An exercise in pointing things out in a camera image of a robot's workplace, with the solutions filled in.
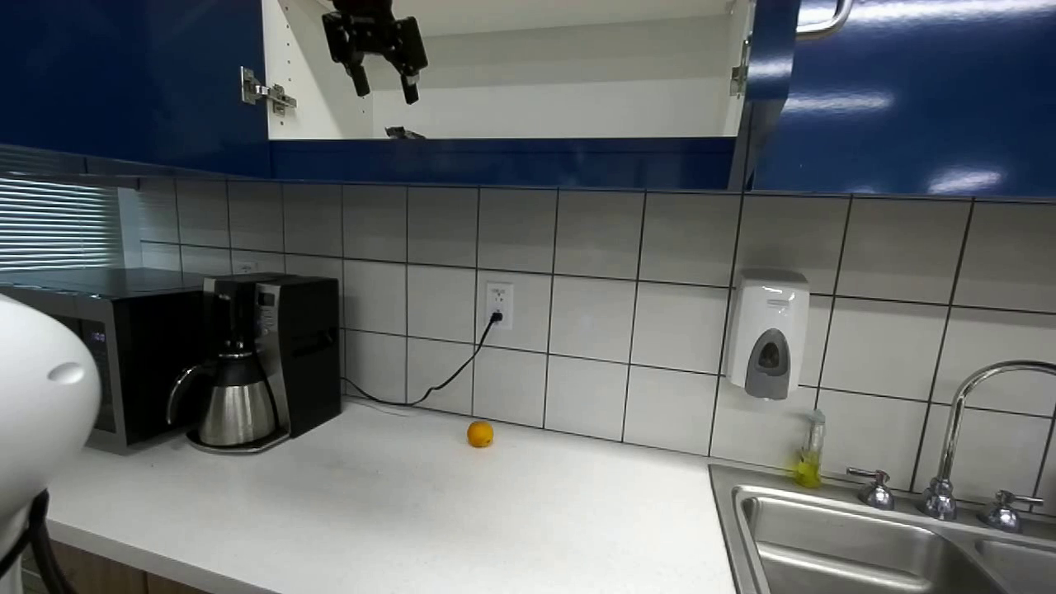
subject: orange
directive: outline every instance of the orange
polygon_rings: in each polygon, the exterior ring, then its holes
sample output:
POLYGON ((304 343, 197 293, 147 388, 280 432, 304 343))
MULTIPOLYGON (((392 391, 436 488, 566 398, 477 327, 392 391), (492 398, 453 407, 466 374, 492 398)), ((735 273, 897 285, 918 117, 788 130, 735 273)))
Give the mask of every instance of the orange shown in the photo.
POLYGON ((472 450, 490 450, 496 442, 496 425, 492 423, 468 423, 466 442, 472 450))

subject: upper cabinet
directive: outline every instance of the upper cabinet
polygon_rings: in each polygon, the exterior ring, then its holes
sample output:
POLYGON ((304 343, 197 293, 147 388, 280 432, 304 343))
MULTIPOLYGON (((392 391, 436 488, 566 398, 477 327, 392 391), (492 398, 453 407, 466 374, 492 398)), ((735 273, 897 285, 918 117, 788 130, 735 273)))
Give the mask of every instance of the upper cabinet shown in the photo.
POLYGON ((395 0, 428 68, 405 104, 363 55, 335 64, 330 0, 266 0, 266 113, 280 180, 726 190, 745 119, 792 77, 799 0, 395 0))
POLYGON ((760 191, 1056 196, 1056 0, 805 0, 760 191))
POLYGON ((26 0, 0 8, 0 145, 266 176, 262 0, 26 0))

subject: coffee maker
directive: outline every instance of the coffee maker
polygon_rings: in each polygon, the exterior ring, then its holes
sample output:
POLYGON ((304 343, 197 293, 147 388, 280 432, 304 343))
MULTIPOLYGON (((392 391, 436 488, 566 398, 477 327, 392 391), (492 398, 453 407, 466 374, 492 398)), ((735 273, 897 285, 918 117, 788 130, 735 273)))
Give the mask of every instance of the coffee maker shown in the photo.
POLYGON ((209 378, 188 438, 210 453, 265 453, 340 414, 338 282, 209 279, 216 358, 173 391, 176 423, 188 388, 209 378))

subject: white countertop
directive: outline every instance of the white countertop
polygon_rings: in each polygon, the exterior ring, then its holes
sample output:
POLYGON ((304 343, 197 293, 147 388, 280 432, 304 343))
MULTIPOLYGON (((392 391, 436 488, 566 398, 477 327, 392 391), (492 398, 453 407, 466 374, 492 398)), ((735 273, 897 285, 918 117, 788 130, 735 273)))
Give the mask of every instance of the white countertop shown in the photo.
POLYGON ((346 407, 265 456, 169 438, 85 450, 49 486, 57 542, 203 591, 732 594, 706 461, 346 407))

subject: window blinds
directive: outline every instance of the window blinds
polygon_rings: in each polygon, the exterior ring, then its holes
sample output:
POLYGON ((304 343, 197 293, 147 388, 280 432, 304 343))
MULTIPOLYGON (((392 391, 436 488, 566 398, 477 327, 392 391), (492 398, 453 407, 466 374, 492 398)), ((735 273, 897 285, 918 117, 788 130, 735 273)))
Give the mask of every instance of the window blinds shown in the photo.
POLYGON ((118 266, 117 190, 0 180, 0 272, 118 266))

